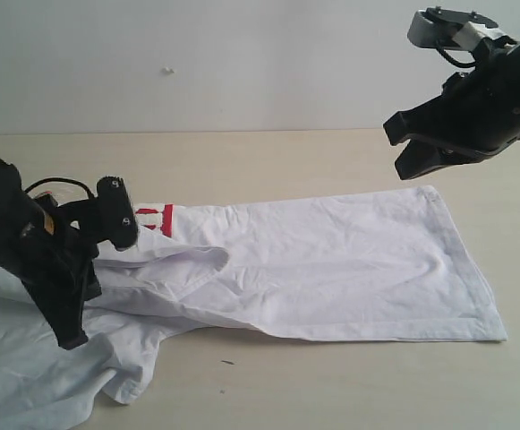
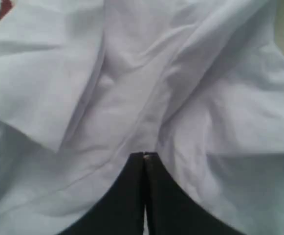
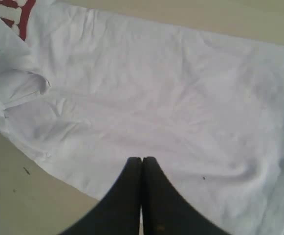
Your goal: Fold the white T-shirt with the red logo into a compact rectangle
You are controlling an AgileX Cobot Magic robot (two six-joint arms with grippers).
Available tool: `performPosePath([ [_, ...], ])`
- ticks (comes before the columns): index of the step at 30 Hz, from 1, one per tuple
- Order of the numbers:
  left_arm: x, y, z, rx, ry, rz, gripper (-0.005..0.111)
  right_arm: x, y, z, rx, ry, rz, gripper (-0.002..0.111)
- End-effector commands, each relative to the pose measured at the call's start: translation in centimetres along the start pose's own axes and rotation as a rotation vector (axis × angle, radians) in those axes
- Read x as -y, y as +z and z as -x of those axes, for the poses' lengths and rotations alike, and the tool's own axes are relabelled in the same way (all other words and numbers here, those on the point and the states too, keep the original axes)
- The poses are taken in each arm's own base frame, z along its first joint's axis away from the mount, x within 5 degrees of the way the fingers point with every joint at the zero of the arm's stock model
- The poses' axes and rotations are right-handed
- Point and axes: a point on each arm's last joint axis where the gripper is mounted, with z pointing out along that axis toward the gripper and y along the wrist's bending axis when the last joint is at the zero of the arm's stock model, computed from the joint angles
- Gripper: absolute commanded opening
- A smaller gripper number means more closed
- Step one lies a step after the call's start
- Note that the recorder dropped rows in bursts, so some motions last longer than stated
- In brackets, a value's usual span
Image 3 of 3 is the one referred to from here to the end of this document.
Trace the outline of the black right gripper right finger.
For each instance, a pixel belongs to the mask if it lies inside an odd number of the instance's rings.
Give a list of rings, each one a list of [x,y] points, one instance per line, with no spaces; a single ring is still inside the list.
[[[156,158],[142,162],[141,209],[145,235],[219,235],[220,228],[174,188]]]

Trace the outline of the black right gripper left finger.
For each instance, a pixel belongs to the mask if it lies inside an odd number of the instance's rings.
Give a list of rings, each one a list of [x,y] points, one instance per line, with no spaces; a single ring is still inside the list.
[[[63,235],[137,235],[140,228],[142,160],[129,157],[108,193]]]

